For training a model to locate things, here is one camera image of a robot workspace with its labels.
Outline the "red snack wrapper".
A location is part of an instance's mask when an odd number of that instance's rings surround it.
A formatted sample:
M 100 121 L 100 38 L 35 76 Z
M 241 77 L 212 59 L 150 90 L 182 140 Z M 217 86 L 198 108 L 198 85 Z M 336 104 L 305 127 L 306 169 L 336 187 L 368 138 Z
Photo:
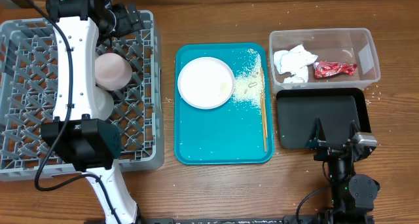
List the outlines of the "red snack wrapper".
M 353 75 L 356 69 L 357 64 L 320 61 L 314 63 L 314 77 L 316 79 L 322 79 L 341 74 Z

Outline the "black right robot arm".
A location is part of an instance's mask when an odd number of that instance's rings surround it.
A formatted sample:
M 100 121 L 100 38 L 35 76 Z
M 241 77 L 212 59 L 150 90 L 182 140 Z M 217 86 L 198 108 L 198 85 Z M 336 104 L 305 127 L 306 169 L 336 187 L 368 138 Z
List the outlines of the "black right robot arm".
M 357 174 L 354 164 L 367 158 L 377 146 L 376 138 L 362 132 L 350 122 L 349 138 L 344 143 L 326 140 L 320 118 L 315 118 L 306 148 L 316 151 L 314 160 L 322 162 L 323 175 L 329 184 L 307 195 L 297 207 L 298 223 L 373 223 L 368 213 L 374 209 L 374 200 L 380 184 L 373 178 Z M 302 205 L 312 196 L 331 191 L 332 206 L 318 212 L 306 221 L 299 216 Z

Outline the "white napkin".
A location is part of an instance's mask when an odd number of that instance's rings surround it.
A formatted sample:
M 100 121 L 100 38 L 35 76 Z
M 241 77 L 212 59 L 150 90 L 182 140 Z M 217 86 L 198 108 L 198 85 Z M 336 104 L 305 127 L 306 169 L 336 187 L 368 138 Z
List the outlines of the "white napkin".
M 309 77 L 308 66 L 318 59 L 318 55 L 307 51 L 303 45 L 291 50 L 279 50 L 274 53 L 274 65 L 280 75 L 290 73 L 283 83 L 307 83 Z

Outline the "white plate with rice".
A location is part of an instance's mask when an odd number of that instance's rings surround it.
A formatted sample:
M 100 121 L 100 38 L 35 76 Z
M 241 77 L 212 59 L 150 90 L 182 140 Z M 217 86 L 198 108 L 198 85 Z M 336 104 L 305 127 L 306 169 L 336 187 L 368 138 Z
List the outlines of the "white plate with rice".
M 190 106 L 215 109 L 226 103 L 234 92 L 235 78 L 231 68 L 214 57 L 199 57 L 180 71 L 177 89 Z

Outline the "grey metal bowl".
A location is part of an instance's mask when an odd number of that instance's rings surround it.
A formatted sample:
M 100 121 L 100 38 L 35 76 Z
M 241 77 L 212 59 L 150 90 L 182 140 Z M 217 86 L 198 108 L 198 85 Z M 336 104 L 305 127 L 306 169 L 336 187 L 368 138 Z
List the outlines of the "grey metal bowl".
M 99 111 L 99 119 L 105 121 L 113 112 L 114 100 L 110 93 L 100 87 L 95 87 L 94 92 L 95 103 Z

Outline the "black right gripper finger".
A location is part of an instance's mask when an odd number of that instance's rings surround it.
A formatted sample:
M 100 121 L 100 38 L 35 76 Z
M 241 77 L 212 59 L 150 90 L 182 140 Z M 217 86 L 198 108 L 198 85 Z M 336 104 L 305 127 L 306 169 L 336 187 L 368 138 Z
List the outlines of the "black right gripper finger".
M 348 141 L 354 141 L 358 137 L 359 133 L 359 126 L 355 123 L 355 121 L 351 121 Z
M 306 142 L 306 148 L 317 149 L 324 146 L 326 143 L 326 137 L 321 125 L 319 117 L 314 120 L 312 131 L 309 135 L 308 141 Z

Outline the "small pink plate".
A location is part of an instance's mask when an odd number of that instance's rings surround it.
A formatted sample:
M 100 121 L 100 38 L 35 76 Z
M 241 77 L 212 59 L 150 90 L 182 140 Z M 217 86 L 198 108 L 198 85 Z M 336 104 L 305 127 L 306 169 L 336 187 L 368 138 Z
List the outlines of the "small pink plate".
M 124 88 L 132 78 L 130 64 L 115 53 L 106 53 L 95 60 L 96 84 L 104 90 Z

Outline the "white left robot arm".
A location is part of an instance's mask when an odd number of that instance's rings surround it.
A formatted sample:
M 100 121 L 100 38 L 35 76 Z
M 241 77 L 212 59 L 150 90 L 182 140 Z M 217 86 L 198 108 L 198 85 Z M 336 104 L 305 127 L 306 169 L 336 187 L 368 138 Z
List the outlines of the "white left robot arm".
M 52 24 L 58 51 L 58 91 L 52 122 L 41 125 L 41 138 L 72 164 L 78 179 L 91 184 L 106 223 L 142 223 L 118 160 L 122 149 L 117 126 L 107 122 L 113 111 L 111 95 L 96 86 L 94 60 L 99 41 L 133 32 L 124 5 L 111 0 L 46 0 L 44 17 Z

